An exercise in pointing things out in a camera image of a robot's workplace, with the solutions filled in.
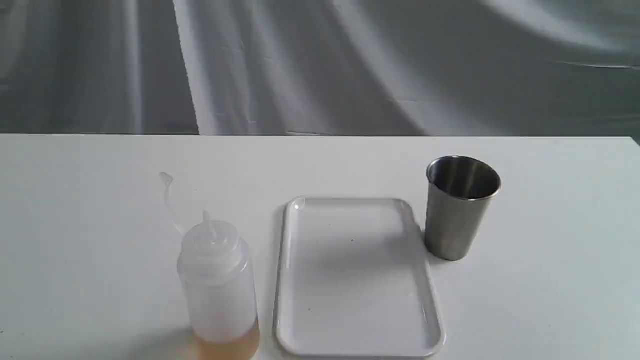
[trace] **squeeze bottle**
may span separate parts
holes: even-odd
[[[236,228],[205,211],[182,239],[178,274],[200,359],[251,359],[260,342],[253,266]]]

